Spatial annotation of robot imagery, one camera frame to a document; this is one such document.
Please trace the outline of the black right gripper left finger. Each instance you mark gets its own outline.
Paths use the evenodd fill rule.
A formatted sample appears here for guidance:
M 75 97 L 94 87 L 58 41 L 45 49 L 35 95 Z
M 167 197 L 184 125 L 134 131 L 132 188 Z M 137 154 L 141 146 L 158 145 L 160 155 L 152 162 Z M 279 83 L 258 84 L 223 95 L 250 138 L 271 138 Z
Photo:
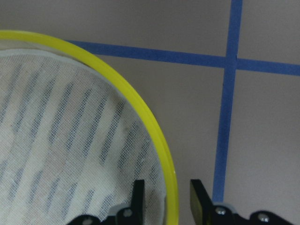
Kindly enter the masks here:
M 132 215 L 130 216 L 132 225 L 143 225 L 145 214 L 145 182 L 135 180 L 130 204 Z

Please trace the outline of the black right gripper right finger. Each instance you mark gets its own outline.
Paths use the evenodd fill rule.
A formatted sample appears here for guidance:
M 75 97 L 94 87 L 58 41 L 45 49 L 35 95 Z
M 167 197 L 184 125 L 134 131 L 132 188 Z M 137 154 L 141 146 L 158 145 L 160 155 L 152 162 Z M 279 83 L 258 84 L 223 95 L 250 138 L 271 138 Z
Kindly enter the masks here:
M 199 179 L 190 180 L 190 208 L 196 225 L 211 225 L 213 203 Z

